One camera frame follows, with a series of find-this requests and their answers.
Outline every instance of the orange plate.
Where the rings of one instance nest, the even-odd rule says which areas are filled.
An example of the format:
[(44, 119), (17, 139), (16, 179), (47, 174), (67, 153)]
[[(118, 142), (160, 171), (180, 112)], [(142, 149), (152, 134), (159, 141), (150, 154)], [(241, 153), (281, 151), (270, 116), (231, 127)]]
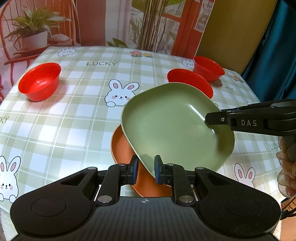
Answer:
[[(111, 154), (116, 163), (126, 164), (135, 154), (122, 132), (121, 125), (116, 128), (111, 138)], [(137, 183), (131, 187), (142, 197), (172, 196), (171, 187), (156, 184), (155, 178), (150, 175), (140, 161)]]

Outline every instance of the bunny print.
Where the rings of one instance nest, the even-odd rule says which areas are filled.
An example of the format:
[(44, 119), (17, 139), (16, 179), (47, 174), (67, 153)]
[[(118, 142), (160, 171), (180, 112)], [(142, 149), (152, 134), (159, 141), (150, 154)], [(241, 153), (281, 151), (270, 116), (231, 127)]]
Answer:
[(61, 52), (58, 53), (58, 56), (73, 55), (74, 53), (76, 53), (75, 48), (62, 48)]
[(187, 69), (193, 69), (194, 68), (194, 62), (193, 62), (192, 59), (180, 58), (180, 57), (177, 57), (177, 58), (182, 60), (182, 65), (184, 65)]
[(18, 186), (15, 173), (20, 167), (20, 157), (16, 156), (6, 168), (4, 156), (0, 156), (0, 201), (8, 199), (13, 203), (18, 196)]
[(134, 92), (139, 88), (139, 84), (129, 83), (122, 88), (121, 83), (118, 80), (110, 80), (109, 82), (110, 91), (105, 97), (107, 106), (114, 107), (116, 105), (124, 106), (132, 97), (135, 96)]
[(253, 180), (255, 179), (255, 169), (253, 167), (248, 170), (247, 175), (245, 176), (242, 166), (236, 163), (234, 166), (234, 172), (238, 182), (254, 188)]

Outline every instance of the tablecloth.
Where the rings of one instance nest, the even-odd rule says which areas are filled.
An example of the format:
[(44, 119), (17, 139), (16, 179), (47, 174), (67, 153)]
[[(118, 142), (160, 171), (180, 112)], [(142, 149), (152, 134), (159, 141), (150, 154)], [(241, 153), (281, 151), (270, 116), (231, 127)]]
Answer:
[[(5, 167), (9, 167), (3, 171), (17, 180), (16, 198), (86, 167), (102, 170), (114, 164), (110, 140), (120, 124), (123, 106), (107, 106), (111, 80), (118, 80), (122, 88), (138, 83), (132, 89), (138, 94), (166, 83), (167, 72), (173, 68), (193, 67), (193, 61), (175, 56), (96, 46), (50, 47), (29, 69), (44, 62), (62, 67), (53, 96), (30, 102), (15, 84), (0, 105), (1, 160), (5, 158)], [(212, 83), (212, 101), (220, 109), (259, 102), (239, 74), (225, 71)], [(276, 182), (278, 149), (276, 137), (236, 132), (233, 153), (218, 172), (281, 200)], [(0, 207), (9, 212), (14, 198), (5, 195), (1, 200), (0, 189)], [(125, 186), (122, 195), (136, 194)]]

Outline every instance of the plant leaf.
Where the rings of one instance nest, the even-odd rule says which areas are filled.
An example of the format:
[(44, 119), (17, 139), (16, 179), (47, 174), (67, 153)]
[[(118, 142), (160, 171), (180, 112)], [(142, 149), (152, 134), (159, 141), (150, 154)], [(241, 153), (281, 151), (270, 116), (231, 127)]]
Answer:
[(19, 36), (16, 38), (16, 40), (15, 40), (15, 44), (16, 44), (16, 42), (17, 42), (21, 37), (22, 37), (22, 35), (19, 35)]
[(53, 16), (51, 18), (48, 18), (47, 20), (49, 20), (49, 21), (55, 21), (55, 22), (71, 21), (70, 19), (68, 19), (66, 17), (61, 17), (61, 16)]
[(43, 25), (43, 28), (47, 31), (47, 32), (49, 32), (49, 33), (51, 33), (51, 30), (50, 30), (50, 27), (48, 26), (48, 25)]
[(145, 12), (145, 2), (143, 0), (132, 0), (131, 6), (141, 12)]
[(106, 41), (107, 42), (107, 44), (109, 45), (109, 46), (111, 46), (111, 47), (115, 47), (115, 45), (112, 43), (112, 42), (109, 42), (109, 41)]
[(24, 14), (26, 15), (26, 17), (31, 18), (32, 12), (29, 8), (22, 6), (22, 10), (23, 10)]
[(19, 18), (25, 19), (24, 17), (16, 17), (16, 18), (10, 18), (10, 19), (3, 19), (3, 21), (17, 21), (17, 19)]
[(17, 17), (14, 19), (15, 22), (17, 22), (19, 25), (26, 25), (29, 26), (27, 20), (23, 17)]
[(175, 33), (169, 32), (169, 36), (171, 36), (173, 39), (176, 39), (177, 35)]
[(139, 27), (135, 24), (135, 22), (134, 22), (132, 19), (130, 19), (130, 24), (131, 24), (131, 26), (132, 26), (132, 29), (133, 29), (137, 34), (139, 34)]
[(119, 39), (115, 39), (115, 38), (113, 38), (113, 42), (114, 42), (115, 44), (118, 44), (118, 45), (121, 45), (121, 46), (124, 46), (124, 47), (127, 48), (126, 43), (123, 42), (123, 41), (121, 41), (121, 40), (119, 40)]
[(18, 34), (18, 32), (19, 32), (19, 30), (16, 29), (16, 30), (12, 31), (10, 34), (8, 34), (7, 36), (5, 36), (4, 38), (6, 39), (6, 38), (9, 38), (9, 37), (11, 37), (11, 36), (15, 36), (15, 35)]
[(170, 6), (170, 5), (175, 5), (175, 4), (180, 4), (182, 3), (184, 0), (168, 0), (168, 3), (166, 5), (167, 6)]
[(29, 26), (30, 26), (31, 30), (35, 32), (35, 26), (34, 26), (34, 24), (32, 22), (29, 23)]
[(59, 12), (52, 12), (52, 16), (54, 17), (56, 17), (56, 16), (59, 16)]
[(59, 25), (50, 25), (50, 26), (48, 26), (49, 28), (60, 28), (61, 26), (59, 26)]

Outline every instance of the green plate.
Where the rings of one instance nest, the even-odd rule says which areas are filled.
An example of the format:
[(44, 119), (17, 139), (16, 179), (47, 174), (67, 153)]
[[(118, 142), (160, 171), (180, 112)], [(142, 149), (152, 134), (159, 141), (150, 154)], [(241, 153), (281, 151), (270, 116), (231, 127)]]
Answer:
[(233, 151), (234, 133), (227, 125), (205, 124), (205, 115), (216, 111), (200, 90), (167, 83), (134, 96), (123, 108), (121, 126), (153, 177), (155, 155), (185, 170), (202, 166), (217, 171)]

